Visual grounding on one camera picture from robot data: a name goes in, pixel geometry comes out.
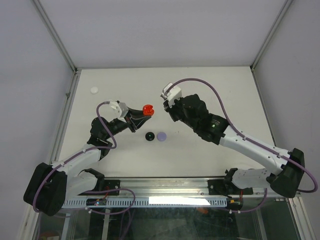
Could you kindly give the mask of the orange round charging case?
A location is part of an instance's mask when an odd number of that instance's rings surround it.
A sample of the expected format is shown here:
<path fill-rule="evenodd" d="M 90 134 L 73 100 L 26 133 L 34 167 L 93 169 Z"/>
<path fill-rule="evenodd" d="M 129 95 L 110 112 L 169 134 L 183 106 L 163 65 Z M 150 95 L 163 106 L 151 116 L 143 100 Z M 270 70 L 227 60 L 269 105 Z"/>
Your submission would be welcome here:
<path fill-rule="evenodd" d="M 144 116 L 153 116 L 155 113 L 155 110 L 151 104 L 146 104 L 142 108 L 142 112 Z"/>

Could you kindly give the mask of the black round charging case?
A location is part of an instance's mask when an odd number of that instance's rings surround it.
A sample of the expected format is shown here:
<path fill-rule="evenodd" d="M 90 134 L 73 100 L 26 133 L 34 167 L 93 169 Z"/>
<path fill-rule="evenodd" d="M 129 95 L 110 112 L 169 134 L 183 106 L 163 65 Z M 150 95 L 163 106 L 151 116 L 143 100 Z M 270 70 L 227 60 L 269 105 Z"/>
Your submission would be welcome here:
<path fill-rule="evenodd" d="M 155 134 L 153 132 L 147 132 L 145 134 L 145 139 L 149 142 L 153 141 L 155 139 Z"/>

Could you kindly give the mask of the purple round earbud charging case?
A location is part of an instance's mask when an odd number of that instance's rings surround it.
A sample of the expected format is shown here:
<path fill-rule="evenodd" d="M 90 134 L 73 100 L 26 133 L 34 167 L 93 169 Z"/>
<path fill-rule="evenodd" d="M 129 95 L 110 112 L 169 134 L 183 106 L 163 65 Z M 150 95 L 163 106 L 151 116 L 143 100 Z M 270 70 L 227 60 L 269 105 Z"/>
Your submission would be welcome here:
<path fill-rule="evenodd" d="M 164 142 L 167 139 L 167 134 L 165 132 L 159 132 L 156 138 L 158 141 Z"/>

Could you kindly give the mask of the white round charging case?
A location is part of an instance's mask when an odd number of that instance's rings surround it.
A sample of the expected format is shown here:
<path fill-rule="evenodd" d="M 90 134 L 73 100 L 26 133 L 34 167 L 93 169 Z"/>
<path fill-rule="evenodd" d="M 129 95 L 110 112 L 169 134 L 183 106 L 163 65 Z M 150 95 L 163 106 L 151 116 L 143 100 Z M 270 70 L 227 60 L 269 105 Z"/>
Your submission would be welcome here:
<path fill-rule="evenodd" d="M 97 94 L 98 92 L 99 92 L 99 89 L 98 89 L 98 87 L 96 87 L 96 86 L 93 86 L 93 87 L 90 89 L 90 93 L 93 94 L 93 95 Z"/>

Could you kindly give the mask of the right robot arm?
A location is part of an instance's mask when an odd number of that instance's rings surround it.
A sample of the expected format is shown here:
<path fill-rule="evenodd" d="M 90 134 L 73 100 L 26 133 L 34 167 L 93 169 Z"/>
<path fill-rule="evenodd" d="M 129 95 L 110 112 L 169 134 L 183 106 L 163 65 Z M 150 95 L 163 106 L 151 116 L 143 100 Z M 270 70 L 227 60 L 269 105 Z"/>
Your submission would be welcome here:
<path fill-rule="evenodd" d="M 271 188 L 285 198 L 294 198 L 303 177 L 304 153 L 294 148 L 269 147 L 257 140 L 240 136 L 228 121 L 207 110 L 197 94 L 182 97 L 162 95 L 164 110 L 173 121 L 183 122 L 206 142 L 235 150 L 263 166 L 262 169 L 239 169 L 226 171 L 223 187 L 230 194 L 246 188 Z"/>

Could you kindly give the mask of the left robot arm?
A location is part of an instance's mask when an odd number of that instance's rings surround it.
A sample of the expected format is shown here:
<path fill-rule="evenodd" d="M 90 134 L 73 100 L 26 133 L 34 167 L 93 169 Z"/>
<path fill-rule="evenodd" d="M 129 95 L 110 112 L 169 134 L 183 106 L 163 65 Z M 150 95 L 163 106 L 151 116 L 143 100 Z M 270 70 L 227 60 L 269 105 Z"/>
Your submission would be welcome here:
<path fill-rule="evenodd" d="M 141 110 L 119 101 L 105 101 L 98 106 L 104 105 L 115 112 L 116 118 L 107 121 L 98 114 L 91 122 L 89 140 L 81 149 L 64 160 L 52 164 L 42 162 L 35 168 L 23 195 L 23 201 L 35 212 L 54 216 L 65 201 L 77 195 L 87 191 L 102 193 L 105 176 L 89 165 L 101 161 L 117 147 L 115 135 L 126 129 L 136 132 L 155 113 L 150 104 Z"/>

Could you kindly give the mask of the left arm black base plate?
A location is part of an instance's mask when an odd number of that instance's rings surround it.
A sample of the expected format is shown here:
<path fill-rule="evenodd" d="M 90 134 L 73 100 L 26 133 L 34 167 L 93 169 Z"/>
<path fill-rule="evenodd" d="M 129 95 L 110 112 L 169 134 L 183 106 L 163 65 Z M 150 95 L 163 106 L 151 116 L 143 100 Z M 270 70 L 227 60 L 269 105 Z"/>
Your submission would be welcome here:
<path fill-rule="evenodd" d="M 100 191 L 107 191 L 107 190 L 117 190 L 109 192 L 109 196 L 118 196 L 120 191 L 118 190 L 121 187 L 121 181 L 119 179 L 107 179 L 105 178 L 101 183 L 99 190 Z"/>

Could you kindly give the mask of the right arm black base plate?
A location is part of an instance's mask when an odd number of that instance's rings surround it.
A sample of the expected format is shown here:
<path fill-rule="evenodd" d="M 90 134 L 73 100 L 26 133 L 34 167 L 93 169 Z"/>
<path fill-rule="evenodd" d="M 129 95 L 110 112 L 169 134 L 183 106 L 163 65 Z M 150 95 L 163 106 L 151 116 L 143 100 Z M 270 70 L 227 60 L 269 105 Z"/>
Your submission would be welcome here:
<path fill-rule="evenodd" d="M 253 189 L 249 188 L 238 188 L 231 182 L 225 183 L 223 179 L 209 179 L 207 181 L 209 195 L 222 195 L 230 198 L 233 195 L 253 195 Z"/>

